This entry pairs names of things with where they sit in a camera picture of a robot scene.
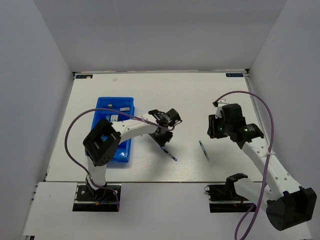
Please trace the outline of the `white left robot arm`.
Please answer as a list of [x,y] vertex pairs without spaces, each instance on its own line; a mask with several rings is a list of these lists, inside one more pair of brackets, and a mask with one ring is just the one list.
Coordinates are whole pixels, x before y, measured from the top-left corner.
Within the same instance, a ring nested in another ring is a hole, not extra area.
[[88,193],[99,200],[106,193],[106,167],[114,158],[117,148],[132,138],[150,135],[162,148],[173,137],[173,129],[182,119],[175,109],[168,112],[150,110],[142,116],[130,116],[122,121],[101,119],[83,141],[86,155],[91,163],[86,177]]

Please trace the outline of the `grey white eraser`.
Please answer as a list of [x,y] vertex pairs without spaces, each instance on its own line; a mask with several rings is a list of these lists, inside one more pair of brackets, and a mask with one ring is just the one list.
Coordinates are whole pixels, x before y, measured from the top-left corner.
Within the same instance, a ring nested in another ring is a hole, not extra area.
[[121,107],[119,110],[120,110],[121,112],[130,111],[130,107]]

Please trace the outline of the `blue cleaning gel jar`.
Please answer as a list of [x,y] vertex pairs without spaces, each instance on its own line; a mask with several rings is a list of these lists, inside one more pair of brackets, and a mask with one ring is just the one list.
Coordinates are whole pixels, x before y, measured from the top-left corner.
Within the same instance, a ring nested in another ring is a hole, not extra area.
[[108,122],[118,122],[120,120],[120,116],[118,114],[107,114],[105,119]]

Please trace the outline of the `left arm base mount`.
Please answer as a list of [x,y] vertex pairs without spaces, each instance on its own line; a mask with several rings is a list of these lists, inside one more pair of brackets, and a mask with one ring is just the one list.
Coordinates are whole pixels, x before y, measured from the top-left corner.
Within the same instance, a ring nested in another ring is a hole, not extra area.
[[73,212],[118,212],[120,209],[121,185],[108,185],[112,190],[91,191],[88,185],[79,184],[76,188]]

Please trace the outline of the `green ink pen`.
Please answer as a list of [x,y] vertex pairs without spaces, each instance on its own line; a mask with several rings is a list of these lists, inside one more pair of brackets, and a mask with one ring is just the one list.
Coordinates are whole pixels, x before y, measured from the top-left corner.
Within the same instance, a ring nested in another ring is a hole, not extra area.
[[201,147],[201,149],[202,149],[202,151],[203,151],[203,154],[204,154],[204,156],[206,157],[207,161],[210,161],[210,158],[209,158],[209,156],[208,156],[208,154],[207,154],[207,151],[206,151],[206,149],[205,149],[202,141],[199,140],[198,142],[199,142],[199,145],[200,145],[200,147]]

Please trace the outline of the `blue ink pen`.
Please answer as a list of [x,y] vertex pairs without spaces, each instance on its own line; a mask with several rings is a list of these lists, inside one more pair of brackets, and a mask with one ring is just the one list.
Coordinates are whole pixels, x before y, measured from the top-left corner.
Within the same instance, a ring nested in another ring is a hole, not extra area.
[[173,156],[173,155],[172,155],[168,150],[166,150],[164,147],[161,147],[161,150],[162,150],[163,152],[165,152],[166,155],[169,156],[171,159],[173,159],[175,162],[178,161],[178,159],[177,159],[175,156]]

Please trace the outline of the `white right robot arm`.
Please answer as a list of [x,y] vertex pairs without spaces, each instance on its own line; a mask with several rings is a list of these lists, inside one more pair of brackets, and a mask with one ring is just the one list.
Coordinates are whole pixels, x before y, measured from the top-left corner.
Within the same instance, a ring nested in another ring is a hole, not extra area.
[[317,200],[315,191],[302,187],[288,173],[268,150],[259,127],[246,122],[239,104],[220,100],[213,105],[217,109],[208,117],[209,137],[230,138],[251,159],[265,181],[264,184],[255,183],[247,173],[231,175],[225,181],[226,195],[233,200],[243,197],[255,203],[278,231],[310,221]]

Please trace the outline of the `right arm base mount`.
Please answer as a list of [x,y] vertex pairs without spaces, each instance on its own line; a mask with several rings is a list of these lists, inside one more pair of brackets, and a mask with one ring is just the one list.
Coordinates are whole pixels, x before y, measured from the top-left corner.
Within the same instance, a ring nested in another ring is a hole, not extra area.
[[256,206],[242,196],[231,196],[224,184],[211,184],[204,187],[208,195],[210,213],[246,213],[254,212]]

